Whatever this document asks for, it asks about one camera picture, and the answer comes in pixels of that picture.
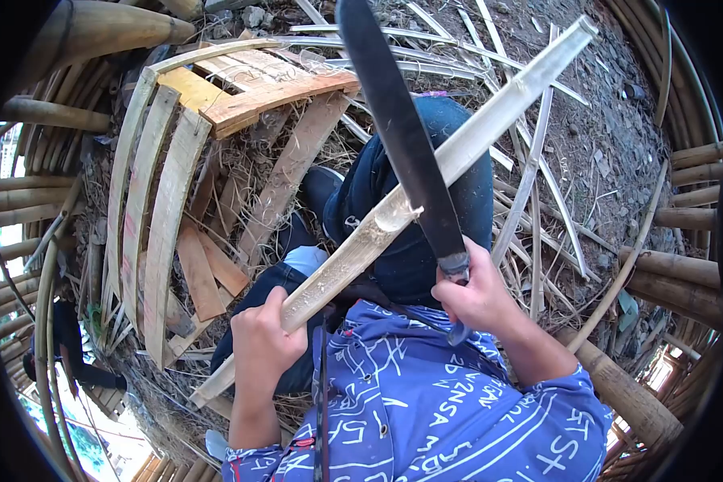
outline bamboo frame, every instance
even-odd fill
[[[453,136],[435,151],[445,183],[451,185],[471,167],[522,112],[546,89],[575,56],[594,38],[597,29],[585,16],[549,45],[527,67],[482,106]],[[375,261],[418,213],[409,206],[401,185],[367,214],[351,236],[317,272],[309,277],[282,308],[282,327],[292,333],[340,290]],[[234,356],[229,356],[190,400],[203,406],[235,381]]]

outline shoe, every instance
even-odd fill
[[[324,166],[311,166],[300,185],[300,198],[305,207],[316,214],[319,224],[324,227],[324,206],[332,193],[342,186],[345,177]]]
[[[276,241],[283,253],[289,253],[298,246],[316,246],[318,244],[303,221],[303,217],[297,211],[292,212],[289,225],[282,227],[276,234]]]

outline wooden plank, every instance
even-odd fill
[[[241,293],[247,284],[249,277],[231,260],[219,246],[206,233],[196,231],[198,239],[203,246],[203,252],[209,262],[212,274],[222,286],[233,296]]]
[[[181,94],[180,104],[191,110],[199,110],[203,106],[209,106],[214,102],[231,97],[231,94],[224,92],[212,82],[204,80],[203,77],[185,67],[159,75],[157,82],[161,86],[177,90]]]
[[[183,110],[155,197],[145,273],[145,345],[160,369],[164,367],[165,307],[174,245],[190,181],[210,130],[211,124],[198,114]]]
[[[322,94],[313,100],[294,127],[254,205],[252,219],[238,246],[249,274],[260,262],[260,245],[268,241],[303,176],[347,107],[347,99],[339,92]]]
[[[266,49],[279,46],[281,46],[281,43],[273,39],[236,40],[234,42],[212,45],[211,47],[206,47],[205,49],[198,49],[181,55],[175,55],[170,59],[154,63],[150,67],[146,68],[152,70],[156,74],[162,74],[169,72],[170,70],[174,70],[177,67],[181,67],[182,65],[198,63],[201,60],[225,55],[227,53],[240,52],[241,50],[249,49]]]
[[[209,262],[198,239],[198,230],[192,221],[183,219],[180,234],[176,239],[176,252],[185,274],[187,290],[196,307],[200,321],[215,318],[225,313]]]
[[[239,122],[259,116],[260,113],[284,104],[317,96],[333,90],[356,90],[358,81],[350,72],[305,77],[293,82],[282,82],[274,86],[263,86],[233,96],[228,102],[218,102],[202,115],[212,123],[214,132]]]
[[[299,67],[286,63],[282,59],[265,53],[262,50],[242,50],[240,52],[229,53],[225,56],[259,68],[276,80],[276,82],[291,82],[292,80],[311,76],[311,74]]]
[[[129,198],[125,203],[123,216],[123,263],[121,278],[123,280],[123,298],[126,316],[133,323],[138,323],[136,305],[139,299],[139,252],[142,251],[142,235],[145,223],[145,211],[150,185],[153,182],[155,167],[158,165],[158,154],[163,146],[163,139],[169,130],[172,113],[176,107],[180,93],[168,86],[160,86],[150,113],[145,121],[142,140],[136,150],[134,165],[131,169]]]
[[[129,108],[125,111],[123,125],[118,135],[118,146],[112,160],[110,175],[110,192],[107,203],[107,265],[108,278],[113,294],[122,298],[122,285],[119,276],[121,266],[121,209],[123,208],[123,192],[125,190],[126,176],[129,173],[129,159],[134,146],[136,131],[142,125],[145,108],[155,88],[157,75],[150,69],[143,69],[136,82],[134,93],[129,101]]]

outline right hand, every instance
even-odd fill
[[[474,330],[498,335],[505,325],[525,315],[507,293],[490,253],[467,236],[463,236],[463,243],[470,256],[469,284],[450,282],[436,268],[437,283],[431,295],[442,303],[451,323],[460,319]]]

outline bamboo strip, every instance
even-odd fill
[[[645,238],[651,230],[651,223],[653,222],[654,213],[656,212],[658,198],[662,193],[664,179],[667,175],[668,164],[669,162],[665,159],[656,181],[656,190],[654,191],[653,198],[651,198],[651,203],[648,205],[648,211],[645,215],[645,219],[643,220],[643,226],[637,234],[637,239],[635,240],[635,246],[632,248],[632,253],[630,253],[627,257],[624,266],[621,267],[621,271],[619,271],[616,279],[613,281],[613,284],[607,290],[607,293],[602,300],[600,300],[598,307],[589,316],[589,319],[586,323],[584,323],[584,326],[581,327],[581,330],[578,332],[576,337],[568,343],[568,350],[571,353],[575,353],[576,350],[578,350],[578,347],[581,346],[581,343],[585,342],[589,334],[592,333],[594,327],[597,326],[600,319],[603,317],[605,312],[607,312],[608,307],[618,296],[618,292],[623,288],[624,282],[627,280],[630,272],[632,271],[632,267],[635,266],[637,256],[640,254],[640,250],[643,248],[643,244],[645,244]]]

